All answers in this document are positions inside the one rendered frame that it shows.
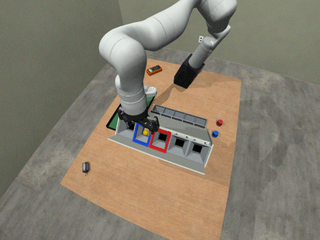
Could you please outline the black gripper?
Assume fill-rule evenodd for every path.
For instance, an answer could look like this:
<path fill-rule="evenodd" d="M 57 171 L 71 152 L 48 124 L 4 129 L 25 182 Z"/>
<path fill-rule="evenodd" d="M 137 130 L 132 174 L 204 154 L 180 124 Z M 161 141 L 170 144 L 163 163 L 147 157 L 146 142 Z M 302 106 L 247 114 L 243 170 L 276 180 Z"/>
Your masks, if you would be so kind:
<path fill-rule="evenodd" d="M 148 105 L 145 111 L 138 115 L 126 114 L 123 111 L 122 106 L 120 106 L 120 108 L 117 110 L 117 113 L 118 113 L 119 119 L 124 120 L 128 128 L 131 127 L 132 121 L 133 121 L 135 123 L 141 124 L 144 128 L 149 129 L 149 135 L 153 135 L 154 132 L 157 132 L 160 127 L 158 117 L 157 116 L 150 117 L 148 115 Z"/>

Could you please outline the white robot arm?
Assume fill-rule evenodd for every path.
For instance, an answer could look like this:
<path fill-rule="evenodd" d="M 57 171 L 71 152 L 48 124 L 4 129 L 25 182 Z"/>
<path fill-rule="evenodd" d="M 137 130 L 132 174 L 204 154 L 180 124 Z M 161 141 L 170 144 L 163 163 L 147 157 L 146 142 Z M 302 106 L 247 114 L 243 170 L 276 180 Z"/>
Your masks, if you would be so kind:
<path fill-rule="evenodd" d="M 101 39 L 99 53 L 118 73 L 115 86 L 126 114 L 143 113 L 147 98 L 158 93 L 157 88 L 143 82 L 145 50 L 156 52 L 178 39 L 194 8 L 206 20 L 207 30 L 214 37 L 204 37 L 189 59 L 190 66 L 198 69 L 230 32 L 229 21 L 237 9 L 237 0 L 180 0 L 143 21 L 114 28 Z"/>

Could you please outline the red plug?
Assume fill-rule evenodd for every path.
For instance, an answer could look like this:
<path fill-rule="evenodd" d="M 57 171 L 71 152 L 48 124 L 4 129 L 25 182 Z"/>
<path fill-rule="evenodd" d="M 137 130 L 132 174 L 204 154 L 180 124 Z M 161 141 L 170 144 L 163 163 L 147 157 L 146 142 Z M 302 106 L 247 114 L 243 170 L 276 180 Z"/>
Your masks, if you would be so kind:
<path fill-rule="evenodd" d="M 222 123 L 223 123 L 223 121 L 222 121 L 221 119 L 219 119 L 219 120 L 216 122 L 216 125 L 217 125 L 218 127 L 220 127 L 220 126 L 222 125 Z"/>

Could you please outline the red square frame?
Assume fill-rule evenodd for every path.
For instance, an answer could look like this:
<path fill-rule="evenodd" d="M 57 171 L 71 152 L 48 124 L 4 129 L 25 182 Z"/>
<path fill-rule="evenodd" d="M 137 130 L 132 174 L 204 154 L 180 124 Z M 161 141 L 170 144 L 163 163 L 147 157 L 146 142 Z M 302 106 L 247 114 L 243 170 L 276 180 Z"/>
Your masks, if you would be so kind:
<path fill-rule="evenodd" d="M 152 145 L 152 142 L 153 142 L 153 139 L 154 139 L 154 135 L 155 135 L 155 132 L 152 134 L 151 136 L 151 140 L 150 140 L 150 144 L 149 144 L 149 148 L 152 148 L 154 150 L 157 150 L 157 151 L 160 151 L 160 152 L 163 152 L 163 153 L 166 153 L 166 150 L 167 150 L 167 147 L 168 147 L 168 143 L 169 143 L 169 140 L 170 140 L 170 137 L 171 137 L 171 132 L 169 131 L 166 131 L 166 130 L 163 130 L 163 129 L 158 129 L 157 132 L 160 132 L 160 133 L 164 133 L 164 134 L 167 134 L 168 135 L 168 138 L 167 138 L 167 141 L 166 141 L 166 145 L 165 145 L 165 148 L 162 149 L 162 148 L 159 148 L 159 147 L 156 147 L 156 146 L 153 146 Z"/>

